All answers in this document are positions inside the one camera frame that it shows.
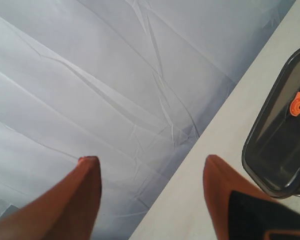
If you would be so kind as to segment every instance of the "wrinkled sheet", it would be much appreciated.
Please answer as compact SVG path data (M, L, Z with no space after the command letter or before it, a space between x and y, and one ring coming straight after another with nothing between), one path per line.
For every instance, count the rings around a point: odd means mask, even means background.
M98 155L93 236L127 239L293 2L1 0L0 199Z

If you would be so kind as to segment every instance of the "crumpled white plastic sheet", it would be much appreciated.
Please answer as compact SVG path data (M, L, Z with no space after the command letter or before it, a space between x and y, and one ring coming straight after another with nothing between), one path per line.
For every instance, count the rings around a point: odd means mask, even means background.
M93 236L127 239L293 2L1 0L0 199L98 155Z

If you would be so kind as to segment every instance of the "black plastic container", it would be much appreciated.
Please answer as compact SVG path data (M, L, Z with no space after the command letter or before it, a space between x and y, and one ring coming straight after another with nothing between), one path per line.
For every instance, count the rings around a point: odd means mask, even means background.
M300 49L266 98L244 144L242 165L270 196L300 195Z

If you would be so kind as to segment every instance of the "orange latch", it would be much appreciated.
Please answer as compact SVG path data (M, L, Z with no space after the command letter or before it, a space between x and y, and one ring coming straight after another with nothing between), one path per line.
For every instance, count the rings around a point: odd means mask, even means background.
M300 114L300 91L298 91L290 104L290 113L294 117L297 117Z

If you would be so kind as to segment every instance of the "white surface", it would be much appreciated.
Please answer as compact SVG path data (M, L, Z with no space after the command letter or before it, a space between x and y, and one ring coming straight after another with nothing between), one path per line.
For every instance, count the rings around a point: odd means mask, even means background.
M0 0L0 199L98 155L94 236L127 239L292 2Z
M216 239L204 201L205 158L217 154L250 179L241 165L244 142L284 63L299 48L300 0L292 6L130 240ZM282 202L300 213L299 197Z

